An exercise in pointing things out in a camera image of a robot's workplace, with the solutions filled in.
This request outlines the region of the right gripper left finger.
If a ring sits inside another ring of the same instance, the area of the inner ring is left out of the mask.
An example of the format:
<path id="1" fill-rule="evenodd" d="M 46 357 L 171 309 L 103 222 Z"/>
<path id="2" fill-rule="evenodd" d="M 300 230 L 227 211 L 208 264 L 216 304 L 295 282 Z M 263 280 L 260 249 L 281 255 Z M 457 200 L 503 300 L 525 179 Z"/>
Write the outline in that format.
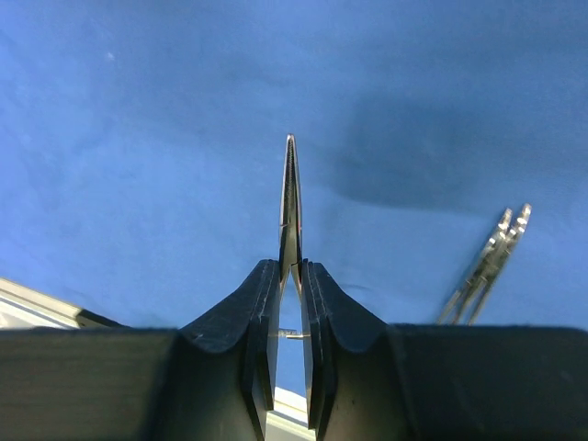
<path id="1" fill-rule="evenodd" d="M 179 329 L 1 329 L 4 440 L 262 440 L 277 262 Z"/>

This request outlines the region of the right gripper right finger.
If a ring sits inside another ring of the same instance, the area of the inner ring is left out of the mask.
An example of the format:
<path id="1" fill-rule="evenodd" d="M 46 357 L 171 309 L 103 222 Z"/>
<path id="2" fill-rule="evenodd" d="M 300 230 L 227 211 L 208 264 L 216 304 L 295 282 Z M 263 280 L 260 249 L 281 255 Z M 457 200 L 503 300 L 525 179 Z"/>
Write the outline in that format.
<path id="1" fill-rule="evenodd" d="M 302 266 L 309 425 L 321 440 L 584 440 L 587 334 L 388 324 Z"/>

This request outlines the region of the steel forceps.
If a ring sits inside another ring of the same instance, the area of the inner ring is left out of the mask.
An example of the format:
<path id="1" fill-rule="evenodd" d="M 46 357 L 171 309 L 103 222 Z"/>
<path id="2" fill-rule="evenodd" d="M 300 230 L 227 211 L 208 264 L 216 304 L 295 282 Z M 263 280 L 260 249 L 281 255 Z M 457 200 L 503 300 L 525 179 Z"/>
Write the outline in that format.
<path id="1" fill-rule="evenodd" d="M 497 278 L 523 237 L 531 212 L 529 203 L 525 203 L 516 216 L 510 208 L 503 212 L 464 282 L 439 314 L 437 324 L 475 323 Z"/>
<path id="2" fill-rule="evenodd" d="M 284 295 L 288 276 L 292 275 L 299 301 L 302 301 L 300 173 L 296 138 L 289 133 L 286 151 L 279 215 L 280 296 Z"/>

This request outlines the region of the blue surgical wrap cloth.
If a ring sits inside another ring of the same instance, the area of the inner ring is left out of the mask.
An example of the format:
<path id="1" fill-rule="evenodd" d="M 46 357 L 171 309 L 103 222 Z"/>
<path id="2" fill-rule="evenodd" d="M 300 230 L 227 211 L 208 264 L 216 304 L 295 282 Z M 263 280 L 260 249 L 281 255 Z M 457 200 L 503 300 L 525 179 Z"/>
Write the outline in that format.
<path id="1" fill-rule="evenodd" d="M 479 323 L 587 324 L 584 1 L 4 1 L 1 274 L 180 326 L 303 253 L 431 322 L 506 208 L 533 211 Z"/>

